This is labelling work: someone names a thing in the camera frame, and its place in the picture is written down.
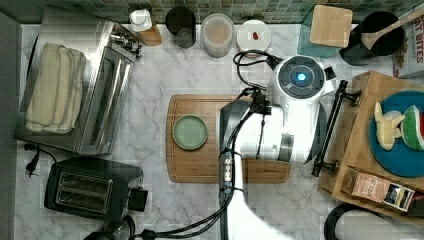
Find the blue plate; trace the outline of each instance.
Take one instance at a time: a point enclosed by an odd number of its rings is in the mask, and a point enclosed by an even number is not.
[[[391,95],[381,103],[383,114],[390,111],[405,113],[411,105],[417,106],[420,112],[424,111],[424,93],[404,91]],[[377,141],[376,123],[371,119],[368,131],[370,148],[377,161],[389,172],[401,177],[424,176],[424,151],[414,151],[404,142],[402,137],[395,140],[390,151],[384,150]]]

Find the watermelon slice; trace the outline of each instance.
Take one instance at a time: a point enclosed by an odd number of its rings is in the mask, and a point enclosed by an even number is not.
[[[401,124],[402,139],[415,151],[424,150],[424,113],[420,113],[415,105],[405,111],[405,120]]]

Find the toaster oven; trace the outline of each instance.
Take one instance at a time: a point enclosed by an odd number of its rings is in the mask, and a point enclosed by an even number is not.
[[[132,66],[141,55],[139,41],[116,22],[47,7],[34,48],[14,137],[83,155],[110,153]],[[40,71],[40,56],[46,43],[77,49],[86,57],[80,112],[75,127],[65,134],[34,132],[25,127],[26,114]]]

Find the black toaster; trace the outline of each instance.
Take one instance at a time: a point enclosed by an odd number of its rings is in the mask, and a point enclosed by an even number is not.
[[[52,165],[44,206],[87,218],[120,221],[128,210],[144,211],[147,191],[139,167],[93,157]]]

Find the green plate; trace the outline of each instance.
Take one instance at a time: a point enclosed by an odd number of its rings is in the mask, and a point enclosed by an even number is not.
[[[199,117],[185,115],[175,122],[172,137],[181,148],[194,150],[206,142],[208,129]]]

